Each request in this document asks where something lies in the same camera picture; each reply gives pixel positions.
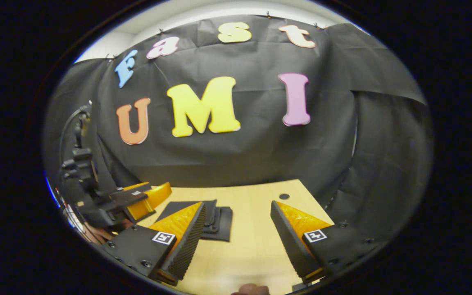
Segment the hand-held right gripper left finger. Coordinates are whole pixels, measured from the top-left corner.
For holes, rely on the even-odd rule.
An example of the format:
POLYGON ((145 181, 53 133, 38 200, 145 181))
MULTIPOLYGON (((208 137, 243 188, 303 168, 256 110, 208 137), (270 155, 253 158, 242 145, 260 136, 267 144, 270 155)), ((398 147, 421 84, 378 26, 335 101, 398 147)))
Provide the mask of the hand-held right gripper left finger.
POLYGON ((100 250, 143 277, 176 286, 191 265, 206 211, 205 203, 197 202, 149 227, 133 225, 100 250))

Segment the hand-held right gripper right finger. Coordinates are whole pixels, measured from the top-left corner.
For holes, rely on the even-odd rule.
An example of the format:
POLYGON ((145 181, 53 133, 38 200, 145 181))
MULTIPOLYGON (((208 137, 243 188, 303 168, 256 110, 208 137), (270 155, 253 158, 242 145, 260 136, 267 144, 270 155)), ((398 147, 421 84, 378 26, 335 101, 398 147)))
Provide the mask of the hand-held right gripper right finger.
POLYGON ((336 277, 382 245, 348 222, 331 225, 275 200, 270 205, 270 217, 304 284, 336 277))

